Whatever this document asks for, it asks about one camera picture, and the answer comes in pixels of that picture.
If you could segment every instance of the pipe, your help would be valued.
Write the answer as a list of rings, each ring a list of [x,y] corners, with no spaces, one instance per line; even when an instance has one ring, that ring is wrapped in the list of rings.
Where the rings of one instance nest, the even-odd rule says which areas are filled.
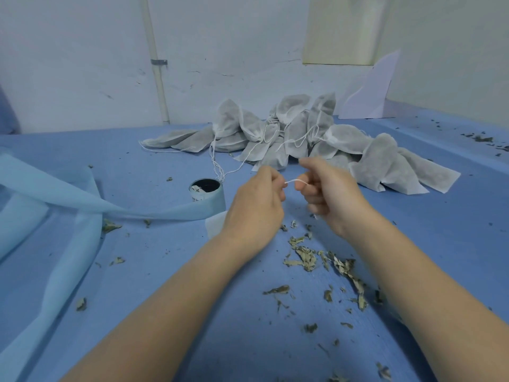
[[[142,8],[143,25],[145,27],[145,34],[147,35],[147,44],[149,45],[149,53],[151,60],[158,60],[156,39],[154,37],[154,28],[152,27],[152,19],[150,18],[150,9],[148,0],[139,0]],[[161,66],[152,64],[152,72],[156,81],[157,98],[159,99],[159,108],[161,110],[161,117],[163,121],[169,122],[168,106],[166,105],[166,97],[164,96],[164,87],[161,78]]]

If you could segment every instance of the blue table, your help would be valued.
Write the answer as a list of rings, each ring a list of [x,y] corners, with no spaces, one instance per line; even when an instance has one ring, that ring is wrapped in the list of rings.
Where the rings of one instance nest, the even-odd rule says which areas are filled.
[[[370,135],[387,132],[400,146],[462,173],[447,194],[431,191],[404,196],[390,190],[362,190],[375,208],[442,269],[509,322],[509,153],[460,135],[485,131],[501,145],[509,141],[509,134],[427,110],[416,118],[341,123],[358,126]],[[45,171],[92,165],[103,198],[127,208],[157,209],[188,201],[190,182],[213,177],[207,152],[149,153],[137,143],[169,130],[152,127],[3,135],[0,146],[10,147],[18,158]],[[239,162],[228,154],[216,156],[225,171],[238,167]],[[293,179],[302,171],[291,162],[283,175]],[[243,166],[226,177],[227,206],[252,174],[250,166]],[[333,270],[320,265],[309,273],[302,267],[283,265],[290,252],[288,239],[304,235],[305,224],[313,225],[314,232],[313,240],[306,241],[308,247],[332,250],[339,257],[357,257],[321,220],[310,218],[300,194],[292,189],[286,192],[284,223],[289,225],[295,219],[298,228],[279,231],[234,278],[176,380],[319,381],[335,371],[352,381],[378,381],[376,362],[390,367],[394,381],[434,380],[411,334],[385,308],[371,303],[361,312],[348,300],[355,296],[352,286]],[[5,198],[0,190],[0,201]],[[0,263],[0,350],[37,314],[45,281],[70,239],[73,217],[74,212],[68,209],[53,208],[44,224]],[[62,311],[26,380],[60,378],[207,241],[203,221],[153,222],[146,228],[133,220],[113,220],[123,227],[101,240],[97,264]],[[109,266],[117,256],[125,262]],[[358,273],[372,282],[362,263],[358,263]],[[295,299],[290,294],[278,296],[289,309],[277,311],[275,298],[262,295],[262,291],[282,284],[290,285]],[[334,288],[332,303],[323,299],[329,284]],[[87,309],[77,312],[76,301],[82,297],[88,300]],[[349,329],[340,322],[354,327]],[[315,333],[304,332],[307,323],[318,324]],[[336,338],[340,341],[337,347],[333,345]]]

